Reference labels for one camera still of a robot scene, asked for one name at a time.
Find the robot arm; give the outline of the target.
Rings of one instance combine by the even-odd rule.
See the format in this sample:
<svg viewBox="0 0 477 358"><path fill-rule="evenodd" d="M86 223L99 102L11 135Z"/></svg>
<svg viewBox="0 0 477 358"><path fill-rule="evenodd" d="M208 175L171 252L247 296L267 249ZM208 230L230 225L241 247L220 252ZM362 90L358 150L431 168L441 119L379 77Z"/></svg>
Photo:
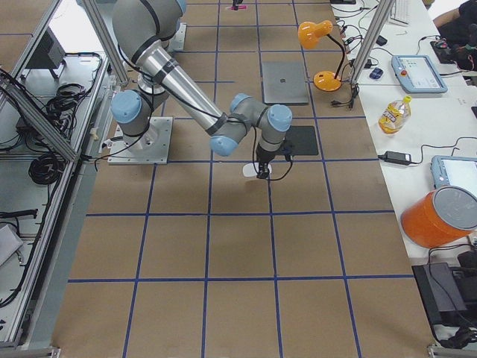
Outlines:
<svg viewBox="0 0 477 358"><path fill-rule="evenodd" d="M258 179L268 179L292 112L244 93L235 96L229 113L219 110L162 45L178 32L185 12L185 1L117 1L112 24L118 46L146 81L162 87L209 134L215 154L228 157L249 130L260 133L252 167Z"/></svg>

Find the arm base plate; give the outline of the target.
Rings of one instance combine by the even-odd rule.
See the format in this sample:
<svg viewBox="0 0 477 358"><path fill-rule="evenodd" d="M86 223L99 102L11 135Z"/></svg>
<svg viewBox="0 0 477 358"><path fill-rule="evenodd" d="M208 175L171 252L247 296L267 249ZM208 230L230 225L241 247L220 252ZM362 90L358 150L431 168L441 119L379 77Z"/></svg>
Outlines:
<svg viewBox="0 0 477 358"><path fill-rule="evenodd" d="M182 52L185 45L186 29L187 24L185 22L180 22L175 34L167 41L163 41L162 47L170 53Z"/></svg>
<svg viewBox="0 0 477 358"><path fill-rule="evenodd" d="M167 164L173 121L172 117L152 117L148 131L138 142L124 136L117 125L116 135L121 139L111 144L107 162L110 165Z"/></svg>

